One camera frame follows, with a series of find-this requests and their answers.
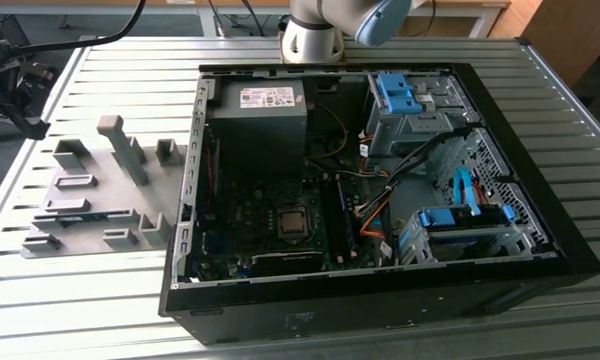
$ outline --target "open computer tower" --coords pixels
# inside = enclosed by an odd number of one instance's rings
[[[204,344],[497,314],[600,273],[468,64],[200,71],[160,314]]]

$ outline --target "label sticker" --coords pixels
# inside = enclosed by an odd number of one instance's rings
[[[391,254],[393,253],[393,251],[391,250],[391,246],[387,245],[384,241],[380,244],[380,251],[384,254],[384,256],[391,259]]]
[[[360,156],[364,158],[369,157],[369,146],[365,144],[360,144]]]
[[[194,0],[166,0],[166,4],[173,5],[193,5],[194,3]]]
[[[427,95],[416,95],[416,101],[419,102],[419,103],[425,103],[425,102],[433,102],[433,97],[429,95],[429,94],[427,94]]]
[[[244,88],[240,91],[240,107],[295,107],[293,88]]]

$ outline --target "floor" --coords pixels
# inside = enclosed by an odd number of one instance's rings
[[[29,15],[18,16],[21,27],[29,37],[32,44],[56,41],[74,41],[82,35],[108,35],[113,34],[126,22],[125,15],[106,16],[70,16],[69,28],[57,29],[60,23],[57,16]],[[265,35],[277,33],[277,17],[259,17],[260,22],[265,23]],[[231,21],[221,18],[225,32],[229,36],[247,36],[255,32],[255,26],[251,19],[233,19],[241,27],[231,28]],[[150,15],[142,16],[130,31],[132,36],[201,36],[202,29],[200,21],[192,15]],[[48,52],[38,54],[34,61],[57,68],[64,68],[70,56],[70,51]],[[589,110],[600,121],[600,61],[593,64],[579,84],[573,87],[576,95],[587,97],[591,102]],[[18,149],[22,146],[22,136],[14,130],[13,126],[0,121],[0,184],[4,175],[10,167]]]

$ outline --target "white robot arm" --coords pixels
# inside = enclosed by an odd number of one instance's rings
[[[292,0],[281,38],[285,62],[340,61],[341,32],[368,47],[384,44],[400,29],[409,9],[411,0]]]

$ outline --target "slotted metal table surface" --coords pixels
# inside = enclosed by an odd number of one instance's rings
[[[417,38],[377,49],[347,46],[351,62],[473,64],[600,259],[600,126],[533,49],[513,40]],[[162,137],[186,144],[198,65],[275,63],[277,47],[273,38],[130,37],[76,50],[46,104],[49,136],[25,142],[0,188],[0,356],[600,359],[600,275],[499,316],[206,349],[157,315],[164,251],[20,257],[54,174],[57,141],[105,141],[98,116],[118,114],[142,145]]]

